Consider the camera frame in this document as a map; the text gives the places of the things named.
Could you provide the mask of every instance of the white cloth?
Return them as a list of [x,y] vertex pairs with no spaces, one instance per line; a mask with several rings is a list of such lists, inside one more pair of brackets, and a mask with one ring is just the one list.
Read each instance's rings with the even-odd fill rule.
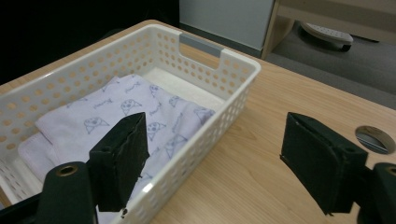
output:
[[132,197],[147,185],[214,114],[138,75],[115,77],[102,89],[42,116],[40,131],[19,145],[20,156],[44,181],[53,167],[89,159],[89,151],[123,117],[146,113],[148,158]]

